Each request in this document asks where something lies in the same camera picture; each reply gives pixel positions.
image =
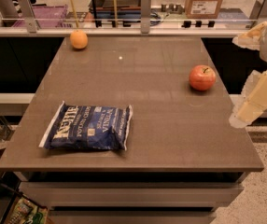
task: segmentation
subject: chip bag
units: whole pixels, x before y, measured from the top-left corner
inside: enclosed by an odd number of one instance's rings
[[[131,105],[125,109],[109,106],[59,107],[45,132],[40,147],[72,149],[126,150]]]

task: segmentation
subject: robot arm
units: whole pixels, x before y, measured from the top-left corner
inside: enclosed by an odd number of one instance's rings
[[[260,37],[251,40],[252,44],[248,43],[248,39],[245,39],[241,35],[237,37],[237,40],[233,40],[233,43],[238,45],[242,43],[244,47],[251,47],[254,45],[255,49],[260,51],[260,57],[267,62],[267,23],[264,26],[259,24]],[[232,115],[229,118],[231,126],[235,128],[244,128],[257,119],[264,110],[267,109],[267,71],[262,74],[253,71],[248,77],[245,86],[243,87],[242,94],[239,101],[236,102]]]

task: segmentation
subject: counter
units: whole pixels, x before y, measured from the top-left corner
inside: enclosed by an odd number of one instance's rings
[[[263,164],[246,130],[230,126],[232,101],[219,75],[207,92],[190,87],[190,69],[199,63],[216,69],[197,37],[91,37],[84,50],[73,50],[66,38],[0,169],[15,172],[20,189],[51,208],[56,223],[67,216],[93,222],[107,211],[120,223],[133,212],[134,223],[158,212],[160,223],[210,223]],[[128,150],[39,148],[62,101],[133,105]]]

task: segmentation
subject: red apple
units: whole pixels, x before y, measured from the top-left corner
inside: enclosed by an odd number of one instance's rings
[[[190,85],[197,91],[207,91],[216,82],[216,73],[208,65],[199,64],[190,71]]]

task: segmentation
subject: cardboard box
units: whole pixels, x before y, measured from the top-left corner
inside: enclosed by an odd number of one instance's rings
[[[216,19],[223,0],[186,0],[185,13],[189,19]]]

